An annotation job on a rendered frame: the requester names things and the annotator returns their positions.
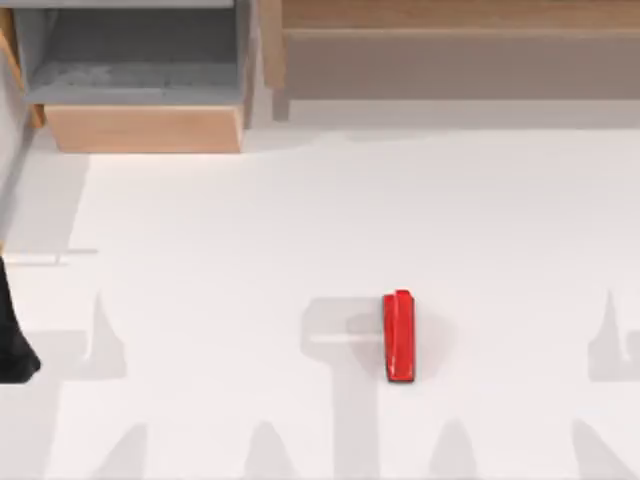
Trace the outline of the red stapler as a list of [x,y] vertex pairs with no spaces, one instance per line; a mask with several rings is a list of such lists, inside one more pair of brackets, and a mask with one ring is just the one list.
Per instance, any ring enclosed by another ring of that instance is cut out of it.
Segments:
[[415,302],[408,290],[383,296],[383,336],[388,381],[412,383],[416,370]]

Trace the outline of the pale wooden drawer front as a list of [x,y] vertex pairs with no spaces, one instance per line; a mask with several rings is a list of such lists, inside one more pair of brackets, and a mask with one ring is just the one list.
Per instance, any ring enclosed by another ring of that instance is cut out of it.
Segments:
[[58,148],[67,153],[238,153],[242,106],[47,105]]

